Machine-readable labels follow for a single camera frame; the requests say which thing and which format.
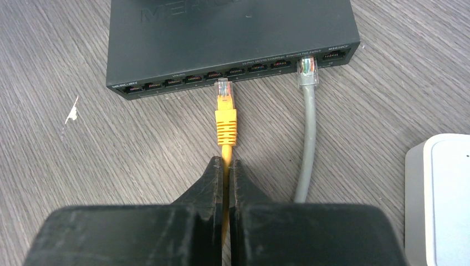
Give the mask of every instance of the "yellow ethernet cable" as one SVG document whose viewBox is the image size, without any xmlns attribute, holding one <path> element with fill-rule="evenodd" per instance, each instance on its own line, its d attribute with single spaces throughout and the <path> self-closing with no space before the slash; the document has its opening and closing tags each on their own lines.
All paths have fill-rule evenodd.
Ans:
<svg viewBox="0 0 470 266">
<path fill-rule="evenodd" d="M 232 162 L 232 146 L 237 144 L 237 109 L 233 105 L 232 82 L 219 79 L 215 83 L 218 90 L 216 125 L 217 142 L 222 147 L 223 160 L 223 200 L 222 200 L 222 246 L 228 228 L 229 167 Z"/>
</svg>

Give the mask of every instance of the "black network switch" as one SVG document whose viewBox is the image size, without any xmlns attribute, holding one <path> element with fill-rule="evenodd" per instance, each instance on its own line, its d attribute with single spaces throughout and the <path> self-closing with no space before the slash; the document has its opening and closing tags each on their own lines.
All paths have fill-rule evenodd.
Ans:
<svg viewBox="0 0 470 266">
<path fill-rule="evenodd" d="M 344 65 L 360 43 L 349 0 L 112 0 L 106 86 L 133 100 Z"/>
</svg>

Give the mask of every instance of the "ethernet cable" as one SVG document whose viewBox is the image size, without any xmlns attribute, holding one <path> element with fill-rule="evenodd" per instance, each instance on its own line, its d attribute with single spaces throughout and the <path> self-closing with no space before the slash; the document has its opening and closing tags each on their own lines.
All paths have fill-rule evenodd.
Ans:
<svg viewBox="0 0 470 266">
<path fill-rule="evenodd" d="M 310 186 L 316 145 L 315 88 L 319 81 L 315 57 L 308 56 L 299 60 L 297 70 L 299 87 L 302 88 L 304 92 L 305 135 L 304 155 L 294 202 L 304 203 Z"/>
<path fill-rule="evenodd" d="M 228 228 L 229 208 L 229 167 L 232 161 L 232 147 L 237 144 L 237 109 L 233 104 L 232 82 L 218 79 L 215 83 L 218 90 L 216 125 L 217 142 L 222 147 L 223 160 L 223 200 L 222 200 L 222 246 Z"/>
</svg>

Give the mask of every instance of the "gray wood grain surface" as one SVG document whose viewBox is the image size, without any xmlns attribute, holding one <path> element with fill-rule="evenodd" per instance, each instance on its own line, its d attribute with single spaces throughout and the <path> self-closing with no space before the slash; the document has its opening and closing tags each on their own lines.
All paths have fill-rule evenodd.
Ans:
<svg viewBox="0 0 470 266">
<path fill-rule="evenodd" d="M 379 206 L 402 239 L 405 153 L 470 134 L 470 4 L 352 4 L 362 44 L 349 65 L 320 71 L 308 201 Z M 109 12 L 109 0 L 0 2 L 0 265 L 21 265 L 51 211 L 172 202 L 219 154 L 213 89 L 125 101 L 104 88 Z M 235 157 L 280 202 L 302 159 L 296 84 L 293 74 L 236 83 Z"/>
</svg>

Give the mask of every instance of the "black object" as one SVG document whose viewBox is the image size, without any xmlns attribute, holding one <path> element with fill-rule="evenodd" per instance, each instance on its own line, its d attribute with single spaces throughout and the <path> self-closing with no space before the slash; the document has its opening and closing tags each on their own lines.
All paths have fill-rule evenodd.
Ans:
<svg viewBox="0 0 470 266">
<path fill-rule="evenodd" d="M 132 100 L 347 64 L 360 38 L 350 0 L 112 0 L 106 86 Z"/>
<path fill-rule="evenodd" d="M 24 265 L 221 265 L 222 159 L 167 206 L 67 207 L 52 213 Z M 232 265 L 407 265 L 375 207 L 273 203 L 231 168 Z"/>
</svg>

